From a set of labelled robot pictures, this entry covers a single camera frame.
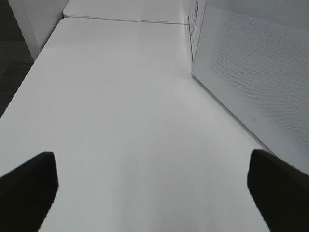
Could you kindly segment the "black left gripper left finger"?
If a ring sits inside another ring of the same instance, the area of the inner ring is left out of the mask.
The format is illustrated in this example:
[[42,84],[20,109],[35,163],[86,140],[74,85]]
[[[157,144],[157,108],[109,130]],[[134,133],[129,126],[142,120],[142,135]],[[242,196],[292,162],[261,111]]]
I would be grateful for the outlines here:
[[42,152],[0,178],[0,230],[37,232],[58,191],[53,152]]

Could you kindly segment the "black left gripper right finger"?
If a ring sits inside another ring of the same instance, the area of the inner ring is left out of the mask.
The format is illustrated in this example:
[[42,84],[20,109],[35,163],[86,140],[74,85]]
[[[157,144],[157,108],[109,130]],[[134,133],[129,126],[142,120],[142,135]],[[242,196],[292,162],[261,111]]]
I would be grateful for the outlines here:
[[251,153],[247,187],[272,232],[309,230],[309,177],[260,149]]

